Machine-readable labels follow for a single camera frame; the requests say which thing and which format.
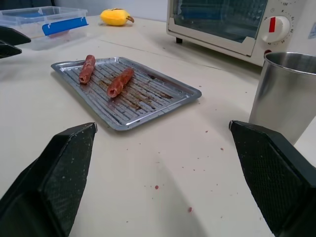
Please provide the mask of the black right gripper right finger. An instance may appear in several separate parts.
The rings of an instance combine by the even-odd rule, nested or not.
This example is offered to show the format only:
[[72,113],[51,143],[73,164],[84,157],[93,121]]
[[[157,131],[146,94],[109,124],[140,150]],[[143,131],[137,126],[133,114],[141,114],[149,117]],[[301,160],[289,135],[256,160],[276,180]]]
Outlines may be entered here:
[[232,120],[244,178],[276,237],[316,235],[316,168],[279,132]]

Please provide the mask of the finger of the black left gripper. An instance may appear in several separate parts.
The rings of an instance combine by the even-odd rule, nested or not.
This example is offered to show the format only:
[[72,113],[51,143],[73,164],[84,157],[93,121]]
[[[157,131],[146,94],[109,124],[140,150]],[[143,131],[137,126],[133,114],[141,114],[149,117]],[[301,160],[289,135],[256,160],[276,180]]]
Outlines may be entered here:
[[10,45],[0,46],[0,59],[21,54],[22,50]]
[[31,39],[21,32],[5,26],[0,26],[0,40],[1,42],[10,45],[20,45],[30,43]]

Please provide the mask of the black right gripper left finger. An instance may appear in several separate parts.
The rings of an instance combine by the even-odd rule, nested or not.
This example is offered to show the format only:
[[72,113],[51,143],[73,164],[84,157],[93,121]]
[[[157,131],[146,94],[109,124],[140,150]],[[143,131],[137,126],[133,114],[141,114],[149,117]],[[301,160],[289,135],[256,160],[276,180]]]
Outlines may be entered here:
[[2,237],[67,237],[85,190],[97,124],[52,137],[0,199]]

